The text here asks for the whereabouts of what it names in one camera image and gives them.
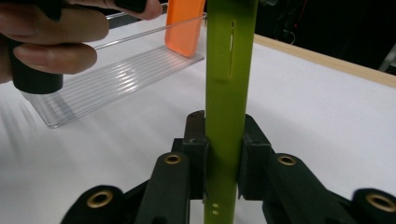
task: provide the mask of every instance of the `white table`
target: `white table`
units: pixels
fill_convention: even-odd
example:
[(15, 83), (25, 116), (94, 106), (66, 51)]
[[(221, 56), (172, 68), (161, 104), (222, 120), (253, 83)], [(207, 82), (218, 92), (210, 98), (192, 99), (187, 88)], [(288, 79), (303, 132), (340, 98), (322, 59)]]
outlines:
[[(396, 195), (396, 79), (348, 63), (339, 71), (315, 53), (258, 39), (271, 48), (254, 45), (247, 113), (275, 151), (299, 157), (347, 198), (359, 188)], [(0, 222), (59, 223), (87, 189), (135, 187), (201, 109), (205, 62), (58, 129), (47, 128), (12, 83), (0, 85)], [(265, 223), (261, 206), (238, 201), (235, 223)], [(201, 202), (192, 203), (191, 223), (203, 223)]]

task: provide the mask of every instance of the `clear plastic tray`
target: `clear plastic tray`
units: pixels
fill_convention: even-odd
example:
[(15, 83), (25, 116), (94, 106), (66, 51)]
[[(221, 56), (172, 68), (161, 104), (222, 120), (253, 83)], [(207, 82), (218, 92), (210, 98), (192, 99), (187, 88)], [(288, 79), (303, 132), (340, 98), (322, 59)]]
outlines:
[[(49, 127), (66, 124), (205, 57), (205, 15), (168, 26), (166, 14), (152, 21), (133, 22), (125, 14), (108, 19), (111, 26), (117, 27), (104, 40), (90, 44), (98, 54), (94, 67), (64, 76), (64, 87), (55, 93), (22, 93)], [(194, 55), (184, 57), (165, 46), (167, 31), (197, 20), (202, 21), (202, 26)]]

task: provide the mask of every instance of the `orange object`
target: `orange object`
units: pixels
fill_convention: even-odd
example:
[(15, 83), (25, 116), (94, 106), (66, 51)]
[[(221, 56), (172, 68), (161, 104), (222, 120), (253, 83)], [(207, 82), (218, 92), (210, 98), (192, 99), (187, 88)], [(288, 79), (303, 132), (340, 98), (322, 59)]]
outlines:
[(179, 23), (166, 30), (165, 45), (185, 56), (195, 54), (204, 14), (205, 0), (169, 0), (166, 25)]

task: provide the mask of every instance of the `brass insert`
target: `brass insert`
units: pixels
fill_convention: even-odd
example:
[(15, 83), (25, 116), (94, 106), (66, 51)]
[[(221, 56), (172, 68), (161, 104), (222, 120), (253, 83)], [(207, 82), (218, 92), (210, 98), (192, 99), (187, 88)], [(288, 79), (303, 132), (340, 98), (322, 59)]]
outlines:
[(383, 195), (371, 193), (366, 195), (366, 200), (370, 205), (382, 211), (390, 213), (396, 212), (396, 203)]
[(165, 162), (168, 164), (177, 164), (181, 162), (181, 158), (176, 154), (172, 154), (165, 157)]
[(87, 205), (91, 208), (100, 208), (113, 200), (113, 193), (110, 190), (104, 189), (94, 193), (87, 201)]
[(279, 156), (277, 160), (284, 165), (295, 165), (296, 160), (291, 156)]

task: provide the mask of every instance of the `green bamboo stake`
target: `green bamboo stake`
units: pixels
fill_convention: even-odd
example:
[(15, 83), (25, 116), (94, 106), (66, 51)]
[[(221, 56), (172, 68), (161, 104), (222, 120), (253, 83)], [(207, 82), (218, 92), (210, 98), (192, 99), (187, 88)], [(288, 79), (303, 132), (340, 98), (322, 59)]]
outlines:
[(257, 0), (208, 0), (205, 224), (232, 224)]

